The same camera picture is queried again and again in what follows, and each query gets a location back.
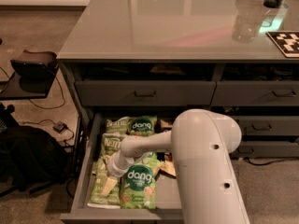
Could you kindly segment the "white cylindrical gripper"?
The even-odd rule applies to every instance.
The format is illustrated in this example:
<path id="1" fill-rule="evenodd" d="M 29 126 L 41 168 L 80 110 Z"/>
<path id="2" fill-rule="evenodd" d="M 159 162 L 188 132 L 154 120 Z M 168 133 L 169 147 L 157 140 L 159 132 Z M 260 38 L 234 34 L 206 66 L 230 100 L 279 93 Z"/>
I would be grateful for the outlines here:
<path id="1" fill-rule="evenodd" d="M 118 184 L 117 177 L 122 177 L 135 164 L 135 159 L 125 157 L 121 151 L 118 151 L 111 157 L 102 156 L 101 160 L 107 166 L 108 173 L 112 175 L 103 179 L 100 195 L 106 197 Z"/>

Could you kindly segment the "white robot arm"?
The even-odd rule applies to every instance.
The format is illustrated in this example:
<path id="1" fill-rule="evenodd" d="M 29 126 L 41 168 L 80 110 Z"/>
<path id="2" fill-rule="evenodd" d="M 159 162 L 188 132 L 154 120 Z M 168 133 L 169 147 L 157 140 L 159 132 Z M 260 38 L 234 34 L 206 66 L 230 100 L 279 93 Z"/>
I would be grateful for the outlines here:
<path id="1" fill-rule="evenodd" d="M 107 162 L 120 177 L 148 152 L 171 152 L 184 224 L 250 224 L 229 154 L 241 143 L 239 125 L 205 109 L 189 109 L 168 132 L 127 136 Z"/>

